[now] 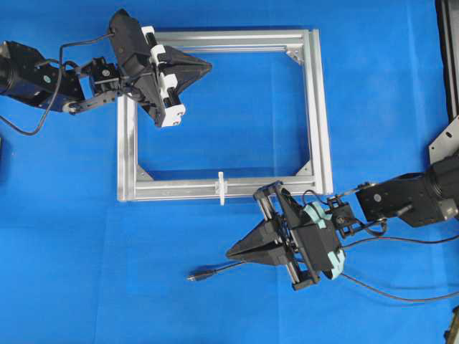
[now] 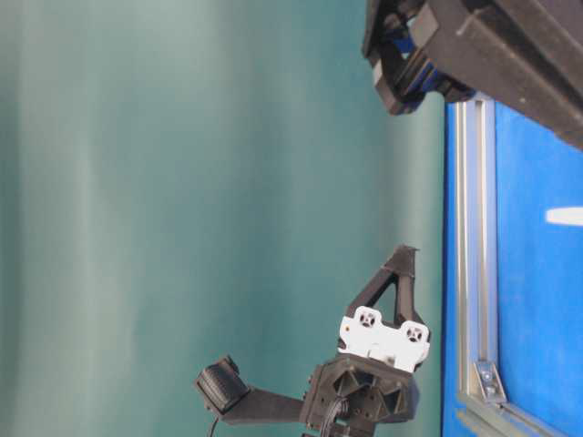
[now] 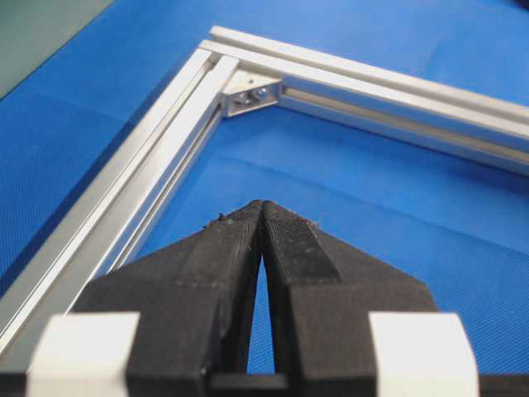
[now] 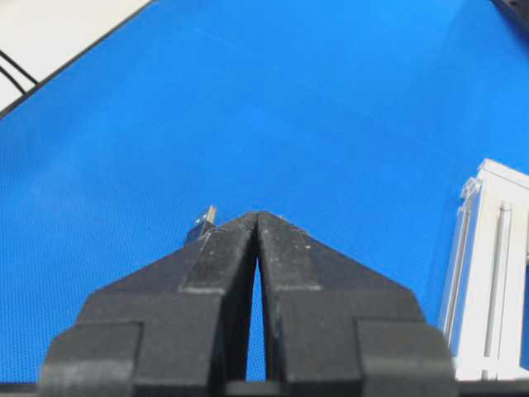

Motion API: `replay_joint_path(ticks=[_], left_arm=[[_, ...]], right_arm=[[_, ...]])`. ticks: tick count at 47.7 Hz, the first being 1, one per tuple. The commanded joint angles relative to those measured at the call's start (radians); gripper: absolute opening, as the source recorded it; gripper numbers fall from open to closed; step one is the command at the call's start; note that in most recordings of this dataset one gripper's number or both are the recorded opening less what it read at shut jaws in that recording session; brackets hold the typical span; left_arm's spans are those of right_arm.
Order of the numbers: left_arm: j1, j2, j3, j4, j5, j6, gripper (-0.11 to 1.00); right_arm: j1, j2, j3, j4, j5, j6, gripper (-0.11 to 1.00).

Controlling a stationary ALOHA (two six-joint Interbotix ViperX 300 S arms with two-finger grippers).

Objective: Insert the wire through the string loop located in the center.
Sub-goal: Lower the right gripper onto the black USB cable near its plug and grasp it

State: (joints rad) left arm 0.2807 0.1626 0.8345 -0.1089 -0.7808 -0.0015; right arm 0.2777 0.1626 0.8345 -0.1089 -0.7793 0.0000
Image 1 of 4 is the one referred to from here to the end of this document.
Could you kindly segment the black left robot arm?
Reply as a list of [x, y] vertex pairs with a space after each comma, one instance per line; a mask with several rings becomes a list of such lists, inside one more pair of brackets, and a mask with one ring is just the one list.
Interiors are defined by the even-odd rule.
[[1, 95], [34, 108], [75, 115], [126, 96], [159, 128], [178, 125], [186, 112], [180, 94], [212, 70], [212, 64], [158, 43], [153, 27], [142, 27], [121, 9], [109, 21], [116, 63], [104, 57], [78, 65], [46, 59], [35, 48], [1, 44]]

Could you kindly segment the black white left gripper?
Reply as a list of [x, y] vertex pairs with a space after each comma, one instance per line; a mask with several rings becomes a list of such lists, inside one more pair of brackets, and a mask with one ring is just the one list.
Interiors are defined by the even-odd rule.
[[108, 32], [123, 84], [131, 89], [131, 95], [138, 96], [138, 103], [156, 126], [179, 125], [186, 112], [179, 94], [211, 72], [212, 64], [159, 44], [155, 29], [142, 27], [125, 9], [111, 17]]

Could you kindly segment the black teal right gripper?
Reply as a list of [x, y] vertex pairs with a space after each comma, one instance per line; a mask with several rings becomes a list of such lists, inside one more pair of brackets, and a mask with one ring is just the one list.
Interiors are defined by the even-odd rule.
[[280, 181], [254, 193], [265, 220], [234, 244], [226, 257], [241, 262], [283, 265], [294, 290], [336, 279], [346, 255], [331, 217], [317, 201], [301, 206]]

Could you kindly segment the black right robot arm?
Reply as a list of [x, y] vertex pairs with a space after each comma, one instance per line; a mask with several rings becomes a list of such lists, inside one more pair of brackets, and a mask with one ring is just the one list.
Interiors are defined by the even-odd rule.
[[256, 190], [263, 220], [226, 253], [228, 259], [287, 267], [294, 290], [316, 284], [324, 274], [336, 279], [344, 269], [340, 240], [364, 230], [381, 237], [387, 219], [411, 227], [447, 221], [458, 215], [458, 156], [433, 164], [423, 173], [406, 173], [382, 183], [353, 189], [366, 223], [359, 221], [340, 194], [327, 201], [299, 204], [281, 181]]

